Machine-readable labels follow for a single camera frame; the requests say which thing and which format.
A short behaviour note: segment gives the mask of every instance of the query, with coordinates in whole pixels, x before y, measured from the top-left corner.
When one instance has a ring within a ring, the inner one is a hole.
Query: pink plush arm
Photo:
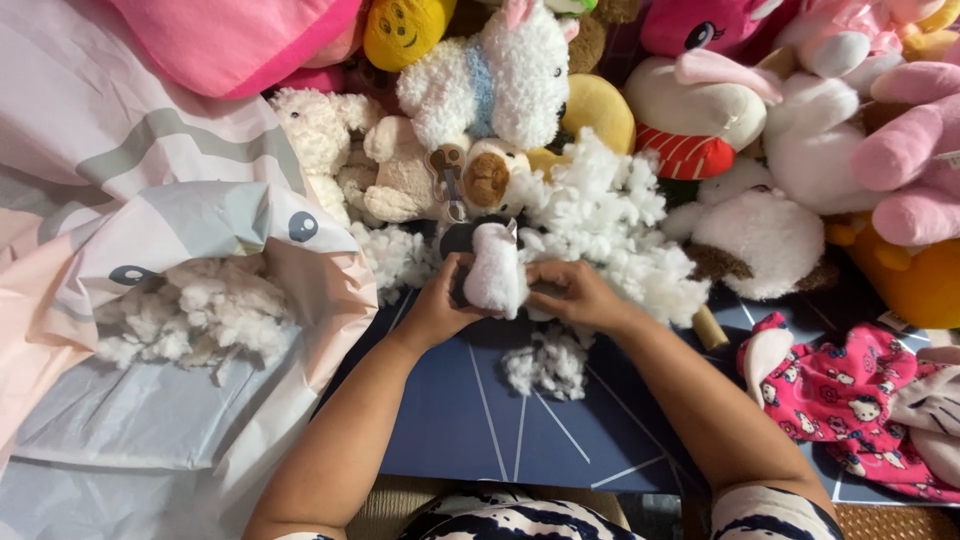
[[[923,172],[943,134],[940,112],[915,107],[868,136],[853,152],[853,177],[867,189],[891,191]]]
[[[960,93],[960,66],[941,61],[899,65],[877,77],[870,93],[884,103],[933,103]]]

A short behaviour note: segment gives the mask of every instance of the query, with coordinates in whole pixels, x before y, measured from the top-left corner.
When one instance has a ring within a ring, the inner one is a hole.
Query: blue table
[[[731,345],[704,356],[733,380],[735,347],[754,321],[780,311],[798,341],[841,340],[847,329],[876,321],[886,307],[841,255],[841,284],[771,302],[741,301],[716,287],[709,307]],[[381,309],[347,355],[331,389],[403,316],[417,291]],[[696,467],[630,361],[606,337],[590,350],[587,396],[556,402],[518,396],[500,370],[503,351],[529,343],[532,324],[486,320],[429,351],[407,382],[381,472],[447,479],[494,479],[643,493],[707,492]],[[678,334],[704,353],[691,330]],[[921,331],[896,333],[913,351]],[[822,446],[802,449],[836,502],[919,503],[843,474]]]

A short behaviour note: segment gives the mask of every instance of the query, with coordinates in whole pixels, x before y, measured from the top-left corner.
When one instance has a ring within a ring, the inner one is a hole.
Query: hello kitty fabric
[[[889,421],[890,396],[942,366],[918,365],[889,333],[861,324],[843,347],[792,345],[779,313],[754,325],[737,353],[749,392],[790,437],[825,442],[850,474],[937,502],[960,490],[934,477],[907,436]]]

